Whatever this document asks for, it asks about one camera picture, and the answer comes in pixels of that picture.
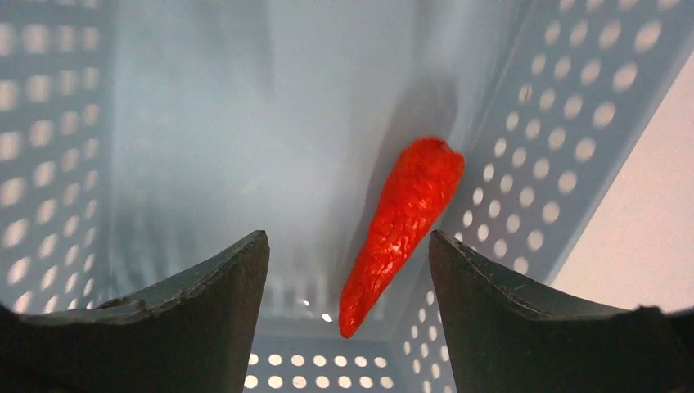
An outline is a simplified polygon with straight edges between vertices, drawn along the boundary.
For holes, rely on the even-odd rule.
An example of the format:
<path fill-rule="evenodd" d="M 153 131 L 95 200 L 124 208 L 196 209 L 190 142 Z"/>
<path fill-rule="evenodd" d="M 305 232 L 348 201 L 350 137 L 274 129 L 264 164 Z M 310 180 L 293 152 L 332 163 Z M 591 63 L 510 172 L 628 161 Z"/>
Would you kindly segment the red toy chili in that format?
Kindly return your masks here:
<path fill-rule="evenodd" d="M 462 153 L 442 138 L 418 138 L 396 160 L 340 294 L 338 326 L 351 338 L 457 191 Z"/>

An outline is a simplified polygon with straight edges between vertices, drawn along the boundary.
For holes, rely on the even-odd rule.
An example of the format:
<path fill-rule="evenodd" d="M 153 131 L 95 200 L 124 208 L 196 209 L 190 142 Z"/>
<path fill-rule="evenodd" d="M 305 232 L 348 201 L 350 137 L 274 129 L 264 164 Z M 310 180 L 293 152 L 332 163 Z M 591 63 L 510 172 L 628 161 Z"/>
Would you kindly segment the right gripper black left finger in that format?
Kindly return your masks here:
<path fill-rule="evenodd" d="M 256 230 L 96 309 L 2 309 L 2 391 L 242 391 L 269 255 Z"/>

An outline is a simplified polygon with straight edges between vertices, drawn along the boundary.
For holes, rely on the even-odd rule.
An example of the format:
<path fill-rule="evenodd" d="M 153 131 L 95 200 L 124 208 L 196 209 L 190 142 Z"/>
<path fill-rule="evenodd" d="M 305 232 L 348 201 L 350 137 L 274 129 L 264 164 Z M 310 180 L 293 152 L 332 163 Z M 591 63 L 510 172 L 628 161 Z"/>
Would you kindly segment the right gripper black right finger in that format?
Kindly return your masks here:
<path fill-rule="evenodd" d="M 690 392 L 693 312 L 619 309 L 489 260 L 441 231 L 429 261 L 460 392 Z"/>

